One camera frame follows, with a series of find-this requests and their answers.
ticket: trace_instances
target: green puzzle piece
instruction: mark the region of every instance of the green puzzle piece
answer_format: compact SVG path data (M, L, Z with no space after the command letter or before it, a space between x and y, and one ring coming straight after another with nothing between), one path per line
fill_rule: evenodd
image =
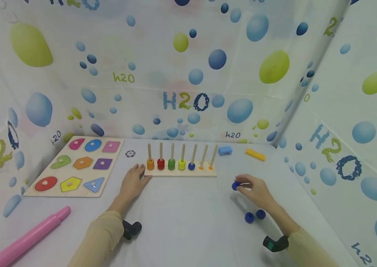
M68 165L71 163L71 160L70 160L70 157L68 157L67 155L60 155L57 159L56 159L56 163L52 164L51 165L51 169L59 169L65 165Z

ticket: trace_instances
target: forearm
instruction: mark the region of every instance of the forearm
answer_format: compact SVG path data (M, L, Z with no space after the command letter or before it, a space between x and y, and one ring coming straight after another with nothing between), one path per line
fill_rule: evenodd
M107 211L117 211L119 214L124 214L132 199L124 194L118 194L113 200Z
M107 211L91 222L68 267L101 267L124 233L120 213Z
M289 216L284 208L276 202L266 209L267 213L273 218L284 236L297 232L301 227Z
M296 223L284 208L274 203L266 210L288 237L287 248L291 259L300 267L338 267L328 253Z

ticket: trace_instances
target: hand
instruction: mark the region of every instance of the hand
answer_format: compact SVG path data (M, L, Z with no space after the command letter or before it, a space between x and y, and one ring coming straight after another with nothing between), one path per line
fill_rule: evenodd
M136 164L126 173L125 178L123 178L119 196L124 196L125 198L132 200L141 194L141 191L152 178L151 175L144 177L144 170L144 164Z
M235 182L241 184L236 188L237 191L250 199L257 207L269 212L269 210L277 204L270 194L264 180L249 174L240 174L236 176Z

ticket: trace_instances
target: pink puzzle piece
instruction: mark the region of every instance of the pink puzzle piece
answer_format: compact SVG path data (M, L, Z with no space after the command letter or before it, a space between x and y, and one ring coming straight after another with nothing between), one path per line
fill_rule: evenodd
M74 141L72 141L68 147L73 150L73 151L76 151L77 149L79 149L79 147L82 145L82 143L85 141L84 138L79 138L79 139L76 139Z
M117 141L108 141L102 152L104 153L115 153L119 148L120 142Z

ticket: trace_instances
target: wooden base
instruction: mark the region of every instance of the wooden base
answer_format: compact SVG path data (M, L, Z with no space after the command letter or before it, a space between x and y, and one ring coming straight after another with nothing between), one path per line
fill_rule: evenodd
M164 169L160 170L155 166L154 169L146 169L144 175L153 175L154 177L217 177L216 167L209 169L209 162L205 161L203 163L203 169L199 169L200 161L195 161L194 170L189 170L189 162L186 162L186 168L180 171L178 168L170 171L168 169L168 161L164 163Z

